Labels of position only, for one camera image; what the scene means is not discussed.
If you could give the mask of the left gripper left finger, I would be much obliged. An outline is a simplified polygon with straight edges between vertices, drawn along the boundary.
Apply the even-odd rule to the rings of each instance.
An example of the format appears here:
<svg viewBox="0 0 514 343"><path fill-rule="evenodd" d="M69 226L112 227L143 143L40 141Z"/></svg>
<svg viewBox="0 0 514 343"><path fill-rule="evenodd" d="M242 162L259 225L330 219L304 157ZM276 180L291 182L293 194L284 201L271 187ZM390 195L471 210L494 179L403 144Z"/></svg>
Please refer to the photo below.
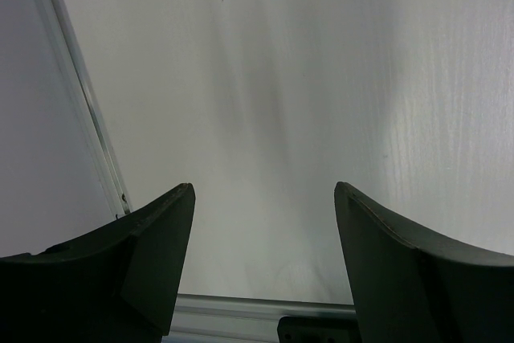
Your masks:
<svg viewBox="0 0 514 343"><path fill-rule="evenodd" d="M183 183L37 255L2 258L2 341L161 341L171 327L194 205L194 188Z"/></svg>

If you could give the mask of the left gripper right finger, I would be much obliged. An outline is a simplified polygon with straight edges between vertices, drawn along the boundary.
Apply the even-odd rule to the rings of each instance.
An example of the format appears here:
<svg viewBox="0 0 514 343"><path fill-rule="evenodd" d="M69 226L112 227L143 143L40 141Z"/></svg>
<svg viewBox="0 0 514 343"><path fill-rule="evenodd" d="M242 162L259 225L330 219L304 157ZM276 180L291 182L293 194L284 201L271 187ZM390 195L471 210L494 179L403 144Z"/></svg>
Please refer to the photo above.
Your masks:
<svg viewBox="0 0 514 343"><path fill-rule="evenodd" d="M364 342L511 342L513 258L460 242L334 190L337 227Z"/></svg>

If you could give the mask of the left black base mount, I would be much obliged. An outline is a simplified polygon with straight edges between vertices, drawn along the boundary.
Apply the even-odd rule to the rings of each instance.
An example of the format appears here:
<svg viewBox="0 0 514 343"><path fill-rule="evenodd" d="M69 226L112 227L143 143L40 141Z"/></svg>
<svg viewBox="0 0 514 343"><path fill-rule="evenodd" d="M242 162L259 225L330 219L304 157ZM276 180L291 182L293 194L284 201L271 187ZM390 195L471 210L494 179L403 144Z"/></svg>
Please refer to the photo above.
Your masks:
<svg viewBox="0 0 514 343"><path fill-rule="evenodd" d="M283 343L361 343L356 321L320 317L284 316L277 326Z"/></svg>

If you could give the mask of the aluminium frame post left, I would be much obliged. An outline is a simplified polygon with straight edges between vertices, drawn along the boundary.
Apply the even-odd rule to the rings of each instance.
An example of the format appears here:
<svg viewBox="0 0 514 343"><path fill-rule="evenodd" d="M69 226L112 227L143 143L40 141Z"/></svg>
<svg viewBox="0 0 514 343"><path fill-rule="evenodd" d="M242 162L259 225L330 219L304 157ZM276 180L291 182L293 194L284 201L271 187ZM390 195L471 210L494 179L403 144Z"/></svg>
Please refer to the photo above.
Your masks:
<svg viewBox="0 0 514 343"><path fill-rule="evenodd" d="M67 94L84 132L96 172L115 218L132 211L125 183L64 0L35 0L64 79Z"/></svg>

